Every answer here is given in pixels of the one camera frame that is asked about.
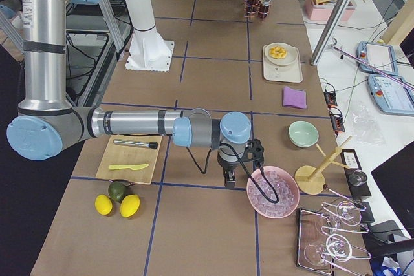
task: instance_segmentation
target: pink bowl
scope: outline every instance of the pink bowl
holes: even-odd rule
[[[257,189],[253,181],[247,181],[247,197],[253,208],[262,216],[272,219],[284,218],[289,216],[298,207],[299,188],[286,171],[274,166],[264,166],[265,176],[273,185],[279,197],[277,204],[269,202]],[[252,173],[252,178],[260,185],[267,197],[275,200],[273,190],[268,186],[262,177],[260,169]]]

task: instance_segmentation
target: black box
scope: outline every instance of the black box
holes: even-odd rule
[[[366,200],[367,198],[371,197],[371,192],[368,188],[367,184],[362,184],[359,187],[355,187],[349,183],[348,176],[356,171],[357,169],[362,170],[360,161],[356,155],[356,151],[354,149],[342,149],[341,152],[341,159],[342,163],[348,165],[350,169],[345,168],[345,175],[347,177],[348,187],[351,191],[351,195],[354,200]]]

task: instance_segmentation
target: yellow utensil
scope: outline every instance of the yellow utensil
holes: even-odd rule
[[[147,168],[149,164],[136,164],[136,165],[110,165],[108,169],[114,171],[116,169],[130,169],[132,171],[139,171],[140,169]]]

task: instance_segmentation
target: lime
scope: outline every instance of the lime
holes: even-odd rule
[[[124,197],[128,195],[128,187],[122,182],[111,182],[108,194],[115,202],[121,203]]]
[[[106,195],[98,195],[95,200],[95,209],[101,215],[107,215],[112,210],[112,201]]]
[[[140,198],[136,194],[128,195],[121,203],[121,215],[125,218],[132,216],[140,207]]]

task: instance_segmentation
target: white pillar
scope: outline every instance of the white pillar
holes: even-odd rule
[[[134,27],[126,68],[168,71],[173,41],[164,41],[155,27],[151,0],[125,0]]]

